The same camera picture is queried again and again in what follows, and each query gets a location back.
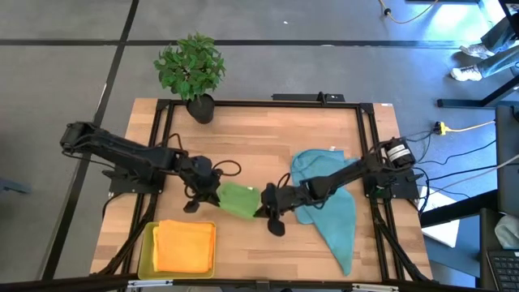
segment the wire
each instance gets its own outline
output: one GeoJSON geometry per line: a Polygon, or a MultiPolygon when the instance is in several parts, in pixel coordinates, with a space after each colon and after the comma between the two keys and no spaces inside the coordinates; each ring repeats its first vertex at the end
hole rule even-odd
{"type": "Polygon", "coordinates": [[[173,138],[175,136],[177,136],[178,146],[180,147],[181,150],[184,150],[184,147],[182,146],[182,141],[180,140],[180,135],[178,133],[171,134],[168,138],[164,139],[162,142],[157,143],[155,145],[155,147],[157,147],[157,146],[159,146],[161,144],[163,146],[165,146],[168,143],[169,139],[171,139],[171,138],[173,138]]]}
{"type": "Polygon", "coordinates": [[[106,166],[106,167],[109,167],[111,168],[112,170],[115,170],[115,167],[109,165],[109,164],[106,164],[104,162],[100,162],[100,161],[95,161],[95,160],[92,160],[92,159],[87,159],[87,158],[83,158],[83,157],[76,157],[74,155],[71,155],[71,154],[68,154],[68,153],[65,153],[65,151],[63,150],[62,151],[62,154],[65,155],[66,157],[70,157],[70,158],[75,158],[75,159],[79,159],[79,160],[82,160],[82,161],[89,161],[91,163],[96,163],[98,165],[103,165],[103,166],[106,166]]]}
{"type": "Polygon", "coordinates": [[[222,172],[221,175],[224,175],[224,176],[237,176],[238,174],[240,174],[242,172],[242,166],[239,163],[237,163],[236,161],[234,161],[234,160],[220,161],[220,162],[216,163],[212,168],[215,170],[217,168],[217,166],[222,165],[224,163],[234,163],[238,167],[238,171],[236,173],[234,173],[234,174],[224,174],[222,172]]]}
{"type": "Polygon", "coordinates": [[[409,141],[409,142],[419,142],[419,141],[422,141],[422,140],[425,140],[425,139],[431,137],[431,135],[432,135],[432,131],[425,131],[425,132],[428,133],[428,135],[425,135],[425,136],[423,136],[423,137],[420,138],[420,139],[416,139],[416,140],[408,139],[408,138],[406,138],[406,137],[409,137],[409,136],[410,136],[410,135],[408,135],[408,136],[405,136],[405,140],[406,140],[406,141],[409,141]]]}
{"type": "Polygon", "coordinates": [[[445,126],[445,131],[453,131],[453,132],[468,131],[468,130],[473,130],[473,129],[476,129],[476,128],[479,128],[479,127],[483,127],[483,126],[486,126],[486,125],[490,125],[492,123],[495,123],[495,121],[484,122],[482,124],[479,124],[479,125],[476,125],[476,126],[472,126],[472,127],[466,127],[466,128],[463,128],[463,129],[451,129],[451,128],[445,126]]]}
{"type": "Polygon", "coordinates": [[[438,161],[422,161],[422,162],[418,162],[419,164],[423,164],[423,163],[436,163],[436,164],[439,164],[439,165],[446,165],[447,164],[447,161],[453,157],[460,157],[460,156],[463,156],[463,155],[466,155],[466,154],[471,154],[473,152],[476,152],[476,151],[479,151],[479,150],[482,150],[482,149],[485,149],[486,147],[492,145],[495,143],[495,140],[493,140],[492,142],[490,142],[489,144],[483,146],[483,147],[480,147],[480,148],[477,148],[477,149],[474,149],[474,150],[470,150],[468,152],[464,152],[464,153],[460,153],[460,154],[455,154],[455,155],[451,155],[449,157],[447,157],[447,159],[445,159],[445,162],[438,162],[438,161]]]}
{"type": "Polygon", "coordinates": [[[423,151],[423,154],[420,157],[420,159],[418,159],[417,163],[420,163],[420,161],[422,161],[423,158],[425,158],[425,156],[427,155],[427,151],[429,150],[429,146],[431,146],[431,134],[429,134],[429,140],[427,140],[427,146],[425,147],[425,151],[423,151]]]}
{"type": "Polygon", "coordinates": [[[122,195],[123,193],[117,193],[117,194],[114,194],[112,195],[111,198],[109,198],[108,200],[106,200],[105,204],[103,205],[103,213],[102,213],[102,217],[101,219],[105,219],[105,213],[106,213],[106,207],[108,206],[109,202],[111,202],[113,199],[115,198],[118,198],[120,195],[122,195]]]}
{"type": "Polygon", "coordinates": [[[184,194],[186,195],[186,197],[188,197],[189,199],[193,199],[195,198],[196,194],[193,194],[193,195],[188,195],[187,194],[187,186],[184,187],[184,194]]]}
{"type": "Polygon", "coordinates": [[[289,179],[290,179],[290,173],[283,174],[283,176],[277,182],[277,188],[286,186],[286,184],[289,183],[289,179]],[[286,180],[283,183],[283,185],[281,185],[281,181],[283,181],[283,178],[286,178],[286,180]]]}
{"type": "MultiPolygon", "coordinates": [[[[426,185],[421,185],[421,184],[417,184],[417,186],[427,187],[426,185]]],[[[439,187],[433,187],[433,186],[429,186],[429,187],[432,188],[432,189],[440,190],[439,187]]],[[[454,192],[454,191],[444,191],[444,192],[449,193],[449,194],[453,194],[453,195],[463,195],[464,197],[470,199],[470,197],[467,194],[465,194],[465,193],[457,193],[457,192],[454,192]]]]}
{"type": "Polygon", "coordinates": [[[492,171],[494,171],[494,170],[498,170],[498,169],[500,169],[501,167],[503,167],[503,166],[505,166],[505,165],[511,163],[512,161],[516,160],[517,158],[519,158],[519,154],[517,154],[516,156],[514,156],[514,157],[508,159],[507,161],[501,163],[500,165],[497,165],[497,166],[495,166],[495,167],[492,167],[490,170],[487,170],[487,171],[485,171],[485,172],[482,172],[481,174],[476,174],[476,175],[471,176],[471,177],[468,177],[468,178],[463,178],[462,180],[459,180],[459,181],[457,181],[457,182],[453,182],[453,183],[451,183],[451,184],[449,184],[449,185],[447,185],[447,186],[445,186],[445,187],[442,187],[442,190],[444,190],[444,189],[446,189],[446,188],[448,188],[448,187],[452,187],[452,186],[454,186],[454,185],[457,185],[458,183],[463,183],[463,182],[466,182],[466,181],[471,180],[471,179],[473,179],[473,178],[478,178],[478,177],[480,177],[480,176],[482,176],[482,175],[485,175],[485,174],[488,174],[488,173],[490,173],[490,172],[492,172],[492,171]]]}
{"type": "Polygon", "coordinates": [[[412,19],[409,19],[409,20],[406,20],[406,21],[398,21],[396,19],[394,19],[392,17],[392,14],[391,14],[391,10],[389,10],[387,7],[386,7],[386,4],[384,3],[384,0],[379,0],[380,2],[380,5],[382,5],[382,7],[384,8],[384,13],[386,15],[389,16],[389,18],[395,23],[395,24],[407,24],[407,23],[410,23],[411,21],[417,19],[418,17],[422,16],[424,13],[426,13],[429,9],[431,9],[431,7],[433,7],[437,2],[438,0],[435,0],[428,8],[426,8],[424,11],[422,11],[420,14],[416,15],[415,17],[413,17],[412,19]]]}
{"type": "Polygon", "coordinates": [[[429,195],[431,195],[431,187],[429,186],[429,175],[427,175],[427,172],[425,172],[425,170],[423,170],[419,167],[414,167],[413,169],[422,171],[426,177],[425,183],[426,183],[426,187],[427,187],[427,193],[426,193],[425,197],[423,197],[424,201],[423,201],[422,207],[418,210],[418,216],[421,217],[423,210],[425,210],[425,207],[427,206],[427,201],[429,200],[429,195]]]}
{"type": "Polygon", "coordinates": [[[429,180],[433,181],[433,180],[438,180],[438,179],[442,179],[442,178],[448,178],[449,176],[453,176],[453,175],[456,175],[456,174],[466,174],[466,173],[473,172],[473,171],[478,171],[478,170],[488,170],[489,168],[496,167],[496,166],[497,165],[489,165],[489,166],[479,167],[477,169],[472,169],[472,170],[457,171],[455,173],[446,174],[446,175],[440,176],[438,178],[431,178],[429,180]]]}
{"type": "Polygon", "coordinates": [[[429,133],[431,133],[431,131],[420,131],[418,133],[414,133],[414,134],[410,134],[410,135],[404,135],[404,136],[402,136],[402,138],[405,138],[407,140],[407,137],[411,137],[411,136],[414,136],[414,135],[420,135],[420,134],[426,134],[426,133],[429,134],[429,133]]]}

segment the green plant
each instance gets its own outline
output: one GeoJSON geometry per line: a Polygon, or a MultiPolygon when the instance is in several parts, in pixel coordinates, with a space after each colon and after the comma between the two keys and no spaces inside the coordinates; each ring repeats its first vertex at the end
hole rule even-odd
{"type": "Polygon", "coordinates": [[[199,33],[178,40],[178,48],[171,45],[159,52],[153,62],[159,71],[162,87],[180,94],[184,101],[193,101],[208,89],[213,91],[225,76],[224,59],[214,47],[214,40],[199,33]]]}

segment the gray floor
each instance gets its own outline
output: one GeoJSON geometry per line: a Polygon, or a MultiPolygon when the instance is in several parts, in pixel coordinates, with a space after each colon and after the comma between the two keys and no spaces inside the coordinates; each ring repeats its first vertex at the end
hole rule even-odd
{"type": "MultiPolygon", "coordinates": [[[[380,19],[376,0],[147,0],[141,1],[131,39],[174,39],[196,30],[216,39],[475,41],[488,28],[475,4],[443,4],[407,25],[380,19]]],[[[408,19],[424,3],[386,1],[408,19]]],[[[118,39],[131,1],[37,0],[0,2],[1,38],[118,39]]],[[[136,97],[171,98],[161,89],[152,60],[160,47],[126,47],[102,126],[123,135],[136,97]]],[[[439,109],[438,98],[480,99],[508,81],[509,71],[459,83],[451,67],[477,59],[448,49],[371,47],[223,46],[228,75],[217,99],[267,100],[280,92],[340,92],[347,101],[393,103],[403,135],[435,121],[466,127],[494,118],[491,110],[439,109]]],[[[62,157],[58,141],[68,122],[90,120],[105,85],[114,47],[0,46],[0,176],[30,183],[31,195],[0,196],[0,282],[37,278],[76,161],[62,157]]],[[[427,158],[441,160],[483,146],[493,127],[434,136],[427,158]]],[[[423,144],[412,147],[421,153],[423,144]]],[[[445,167],[423,165],[431,177],[495,163],[490,147],[445,167]]],[[[86,275],[101,224],[108,179],[90,165],[57,277],[86,275]]],[[[445,186],[459,178],[445,179],[445,186]]],[[[490,174],[451,191],[477,195],[495,187],[490,174]]],[[[474,223],[466,222],[470,232],[474,223]]],[[[458,238],[463,246],[464,240],[458,238]]],[[[437,259],[434,243],[429,256],[437,259]]],[[[433,264],[435,278],[473,286],[473,278],[433,264]]]]}

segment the orange towel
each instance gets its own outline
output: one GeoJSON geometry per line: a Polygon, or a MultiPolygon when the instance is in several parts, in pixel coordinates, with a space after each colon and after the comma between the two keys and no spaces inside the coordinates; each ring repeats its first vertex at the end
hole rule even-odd
{"type": "Polygon", "coordinates": [[[160,221],[157,235],[157,270],[205,273],[212,267],[214,225],[160,221]]]}
{"type": "Polygon", "coordinates": [[[159,227],[153,227],[153,272],[159,272],[157,262],[159,258],[159,227]]]}

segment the plastic tray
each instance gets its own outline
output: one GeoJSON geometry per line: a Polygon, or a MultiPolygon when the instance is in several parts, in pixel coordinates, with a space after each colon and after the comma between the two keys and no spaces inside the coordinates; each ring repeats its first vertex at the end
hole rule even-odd
{"type": "Polygon", "coordinates": [[[139,270],[137,275],[141,280],[171,280],[171,279],[209,279],[214,276],[215,259],[217,252],[217,229],[215,226],[214,252],[212,254],[212,268],[206,273],[180,273],[180,272],[155,272],[153,270],[153,228],[159,226],[158,222],[149,222],[144,227],[143,244],[140,250],[139,270]]]}

